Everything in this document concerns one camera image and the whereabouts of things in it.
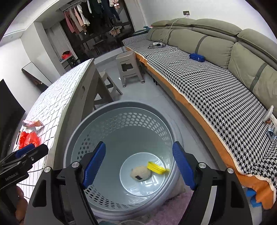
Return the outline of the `left hand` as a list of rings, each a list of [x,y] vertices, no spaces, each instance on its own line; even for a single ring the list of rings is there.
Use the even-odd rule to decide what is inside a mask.
[[[15,217],[18,220],[19,224],[24,224],[28,202],[24,198],[24,193],[22,189],[18,186],[16,187],[16,194],[19,197],[19,199],[16,205]]]

